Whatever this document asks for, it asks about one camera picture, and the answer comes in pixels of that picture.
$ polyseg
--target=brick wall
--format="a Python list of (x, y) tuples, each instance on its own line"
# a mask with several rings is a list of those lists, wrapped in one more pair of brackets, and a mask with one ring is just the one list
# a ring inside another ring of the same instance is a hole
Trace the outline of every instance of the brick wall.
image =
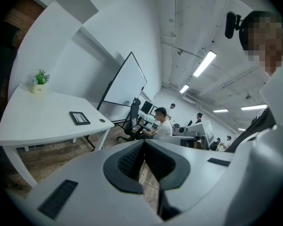
[[(27, 31), (43, 11), (44, 8), (33, 0), (17, 0), (14, 6), (6, 14), (4, 21), (20, 28), (13, 40), (13, 46), (15, 48), (18, 49), (20, 47), (20, 44), (23, 41)], [(1, 112), (4, 112), (4, 109), (8, 103), (9, 76), (10, 75), (8, 75), (5, 79), (3, 88), (1, 90)]]

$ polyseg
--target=chair headrest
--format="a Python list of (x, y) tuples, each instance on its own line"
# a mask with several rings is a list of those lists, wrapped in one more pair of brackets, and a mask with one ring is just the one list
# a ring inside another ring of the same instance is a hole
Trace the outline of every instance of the chair headrest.
[(141, 101), (138, 98), (134, 98), (134, 101), (132, 103), (133, 105), (140, 105)]

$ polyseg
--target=fluorescent light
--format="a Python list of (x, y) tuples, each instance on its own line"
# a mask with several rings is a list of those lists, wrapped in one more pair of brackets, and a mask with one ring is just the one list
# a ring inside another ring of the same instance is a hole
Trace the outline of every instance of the fluorescent light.
[(185, 92), (189, 87), (190, 87), (190, 86), (185, 85), (185, 86), (181, 89), (180, 93)]
[(216, 110), (216, 111), (213, 111), (213, 112), (228, 112), (228, 110), (227, 109), (224, 109), (224, 110)]
[(241, 107), (243, 111), (249, 111), (249, 110), (257, 110), (257, 109), (265, 109), (267, 107), (266, 104), (264, 105), (254, 105), (254, 106), (246, 106), (246, 107)]
[(217, 54), (215, 54), (212, 51), (209, 51), (207, 56), (204, 58), (202, 63), (199, 65), (198, 69), (193, 74), (194, 76), (198, 77), (200, 74), (208, 67), (208, 65), (213, 61), (213, 59), (216, 57)]

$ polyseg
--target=white cable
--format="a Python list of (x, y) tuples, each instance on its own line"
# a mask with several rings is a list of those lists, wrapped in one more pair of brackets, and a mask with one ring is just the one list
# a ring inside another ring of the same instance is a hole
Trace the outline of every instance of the white cable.
[(153, 187), (153, 188), (156, 188), (156, 189), (158, 189), (159, 190), (159, 188), (158, 187), (155, 187), (155, 186), (153, 186), (152, 184), (150, 184), (150, 183), (148, 183), (151, 187)]

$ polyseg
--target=air conditioner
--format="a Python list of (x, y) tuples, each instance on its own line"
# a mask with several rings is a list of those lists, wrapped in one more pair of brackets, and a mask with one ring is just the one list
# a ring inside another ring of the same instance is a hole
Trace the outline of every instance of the air conditioner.
[(187, 101), (187, 102), (189, 102), (189, 103), (191, 103), (191, 104), (195, 104), (196, 103), (196, 101), (195, 101), (195, 99), (193, 99), (191, 96), (189, 96), (189, 95), (184, 95), (183, 96), (183, 100), (185, 100), (185, 101)]

